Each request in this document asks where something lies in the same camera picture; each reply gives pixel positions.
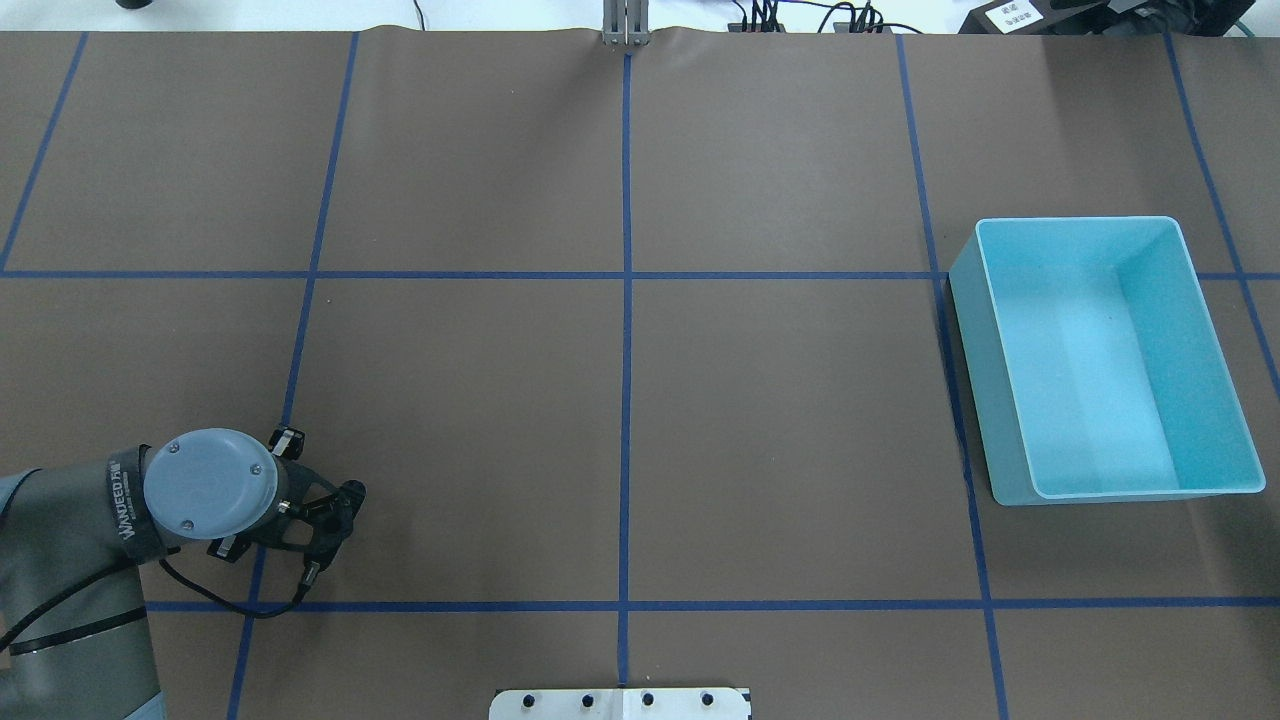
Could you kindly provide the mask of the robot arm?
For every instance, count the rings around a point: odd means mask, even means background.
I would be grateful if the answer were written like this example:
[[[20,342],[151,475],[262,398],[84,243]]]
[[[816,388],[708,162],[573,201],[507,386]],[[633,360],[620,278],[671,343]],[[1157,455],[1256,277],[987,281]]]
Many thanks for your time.
[[[3,479],[3,716],[165,719],[142,566],[237,552],[305,493],[305,438],[227,428]]]

